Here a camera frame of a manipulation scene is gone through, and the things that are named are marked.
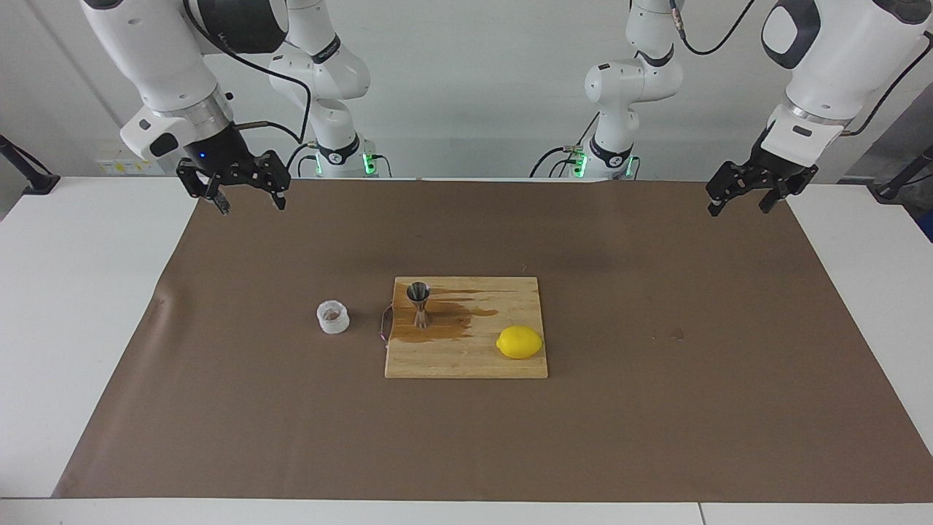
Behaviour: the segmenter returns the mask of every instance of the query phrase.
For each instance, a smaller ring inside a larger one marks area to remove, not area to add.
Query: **brown paper mat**
[[[59,497],[933,502],[786,205],[689,183],[297,182],[200,204]],[[383,378],[395,276],[537,276],[550,378]],[[337,298],[350,331],[314,309]]]

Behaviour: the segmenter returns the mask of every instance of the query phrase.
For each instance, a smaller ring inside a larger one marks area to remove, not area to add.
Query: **white table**
[[[813,186],[790,203],[933,450],[933,245],[863,188]],[[0,523],[933,523],[933,504],[45,500],[194,205],[172,178],[68,178],[0,222],[0,496],[20,498],[0,501]]]

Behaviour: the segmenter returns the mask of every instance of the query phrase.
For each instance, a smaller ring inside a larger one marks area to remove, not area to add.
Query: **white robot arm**
[[[587,96],[599,106],[599,124],[585,146],[583,166],[575,170],[578,177],[620,176],[639,127],[631,105],[672,97],[684,80],[674,56],[677,33],[669,0],[634,0],[625,35],[637,50],[635,58],[597,65],[586,77]]]
[[[272,58],[270,69],[297,78],[311,88],[311,127],[317,142],[322,177],[367,177],[376,174],[374,145],[355,129],[350,110],[341,102],[364,96],[369,70],[341,42],[325,0],[288,1],[288,46]],[[272,86],[300,107],[307,92],[292,82],[271,77]]]
[[[230,205],[220,186],[239,184],[268,192],[285,208],[288,172],[274,151],[259,157],[249,152],[203,62],[209,46],[196,36],[187,11],[233,51],[272,52],[288,30],[285,0],[81,0],[81,6],[142,97],[144,107],[120,130],[133,152],[156,160],[183,149],[190,159],[179,164],[178,175],[188,193],[213,201],[224,214]]]
[[[768,120],[751,158],[724,163],[706,186],[710,213],[733,198],[770,190],[761,210],[799,194],[816,161],[903,66],[930,18],[930,0],[780,0],[761,40],[792,71],[786,99]]]

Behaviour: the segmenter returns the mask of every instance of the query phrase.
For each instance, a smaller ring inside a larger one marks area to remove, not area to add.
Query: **lemon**
[[[495,347],[506,357],[528,359],[541,351],[544,341],[527,326],[510,326],[499,335]]]

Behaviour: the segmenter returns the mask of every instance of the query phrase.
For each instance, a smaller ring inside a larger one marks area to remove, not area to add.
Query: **metal jigger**
[[[427,310],[425,310],[427,299],[431,296],[431,287],[423,282],[416,282],[409,286],[406,294],[416,310],[414,314],[414,325],[424,330],[431,325],[431,317],[427,315]]]

